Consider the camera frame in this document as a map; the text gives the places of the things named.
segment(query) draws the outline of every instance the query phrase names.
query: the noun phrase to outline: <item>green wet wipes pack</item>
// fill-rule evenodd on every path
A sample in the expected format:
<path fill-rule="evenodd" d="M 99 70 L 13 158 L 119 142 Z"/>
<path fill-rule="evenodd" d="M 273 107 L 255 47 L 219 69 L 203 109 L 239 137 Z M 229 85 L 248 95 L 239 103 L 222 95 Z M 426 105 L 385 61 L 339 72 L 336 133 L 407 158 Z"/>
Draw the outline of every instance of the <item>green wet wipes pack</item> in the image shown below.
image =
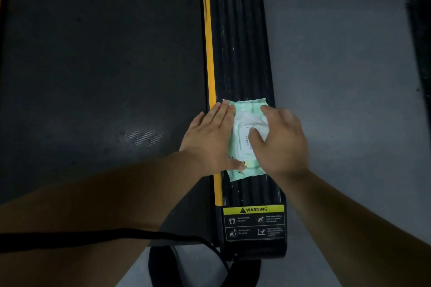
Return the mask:
<path fill-rule="evenodd" d="M 262 139 L 266 139 L 269 132 L 268 121 L 260 110 L 260 106 L 268 105 L 266 99 L 229 101 L 229 103 L 235 105 L 236 113 L 228 144 L 228 156 L 242 161 L 246 167 L 244 171 L 228 170 L 229 179 L 237 181 L 245 177 L 263 175 L 265 172 L 256 160 L 248 134 L 250 128 L 254 127 Z"/>

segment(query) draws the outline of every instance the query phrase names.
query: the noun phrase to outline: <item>gray floor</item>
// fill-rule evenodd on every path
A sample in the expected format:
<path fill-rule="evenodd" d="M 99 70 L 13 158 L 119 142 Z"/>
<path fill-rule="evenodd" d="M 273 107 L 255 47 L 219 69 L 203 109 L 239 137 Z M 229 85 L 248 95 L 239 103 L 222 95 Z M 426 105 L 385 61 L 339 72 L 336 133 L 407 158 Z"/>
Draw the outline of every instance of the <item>gray floor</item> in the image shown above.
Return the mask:
<path fill-rule="evenodd" d="M 277 106 L 309 139 L 311 168 L 354 200 L 431 242 L 429 132 L 405 0 L 265 0 Z M 337 286 L 295 213 L 288 252 L 259 286 Z M 190 286 L 219 286 L 203 246 L 178 247 Z M 150 286 L 148 251 L 119 286 Z"/>

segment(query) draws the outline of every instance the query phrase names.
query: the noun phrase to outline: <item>finger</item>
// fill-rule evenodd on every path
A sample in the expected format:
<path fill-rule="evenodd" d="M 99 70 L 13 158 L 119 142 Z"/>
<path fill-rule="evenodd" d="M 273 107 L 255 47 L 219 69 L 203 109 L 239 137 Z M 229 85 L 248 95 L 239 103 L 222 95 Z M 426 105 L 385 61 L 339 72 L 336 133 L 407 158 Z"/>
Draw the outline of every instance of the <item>finger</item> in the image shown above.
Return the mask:
<path fill-rule="evenodd" d="M 211 108 L 210 111 L 208 111 L 207 115 L 202 119 L 202 125 L 206 126 L 210 124 L 213 121 L 213 118 L 217 111 L 220 108 L 220 102 L 217 102 L 215 105 L 213 105 L 213 108 Z"/>
<path fill-rule="evenodd" d="M 235 106 L 231 104 L 228 108 L 226 116 L 224 116 L 222 124 L 220 125 L 220 128 L 228 133 L 231 132 L 232 127 L 234 126 L 235 112 Z"/>
<path fill-rule="evenodd" d="M 258 154 L 265 146 L 265 142 L 262 140 L 260 133 L 254 127 L 250 128 L 248 140 L 250 141 L 251 147 L 253 148 L 254 155 Z"/>
<path fill-rule="evenodd" d="M 262 112 L 264 113 L 264 115 L 268 120 L 268 125 L 270 130 L 272 125 L 281 123 L 281 117 L 277 109 L 270 106 L 260 106 L 260 109 L 262 110 Z"/>
<path fill-rule="evenodd" d="M 220 106 L 220 109 L 216 113 L 216 115 L 213 118 L 213 121 L 211 122 L 211 126 L 219 128 L 220 125 L 223 122 L 224 116 L 226 115 L 226 112 L 229 108 L 229 100 L 223 100 L 222 105 Z"/>
<path fill-rule="evenodd" d="M 187 132 L 190 131 L 191 129 L 195 128 L 195 127 L 198 127 L 200 125 L 200 123 L 202 122 L 202 119 L 204 116 L 205 116 L 205 114 L 203 113 L 203 111 L 201 111 L 195 118 L 193 118 Z"/>
<path fill-rule="evenodd" d="M 301 121 L 299 120 L 298 117 L 296 117 L 293 112 L 291 112 L 288 109 L 277 109 L 278 113 L 280 114 L 281 119 L 291 125 L 291 126 L 299 126 L 301 127 Z"/>
<path fill-rule="evenodd" d="M 242 170 L 245 170 L 245 164 L 240 160 L 236 160 L 236 159 L 228 157 L 226 170 L 241 170 L 242 171 Z"/>

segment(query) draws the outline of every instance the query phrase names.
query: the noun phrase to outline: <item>warning label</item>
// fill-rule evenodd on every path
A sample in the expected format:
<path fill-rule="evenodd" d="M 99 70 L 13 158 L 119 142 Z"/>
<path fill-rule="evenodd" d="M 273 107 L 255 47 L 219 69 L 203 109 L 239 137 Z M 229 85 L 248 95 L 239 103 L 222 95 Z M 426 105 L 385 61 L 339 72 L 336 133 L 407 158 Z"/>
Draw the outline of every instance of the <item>warning label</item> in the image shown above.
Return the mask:
<path fill-rule="evenodd" d="M 285 238 L 284 205 L 224 208 L 227 241 Z"/>

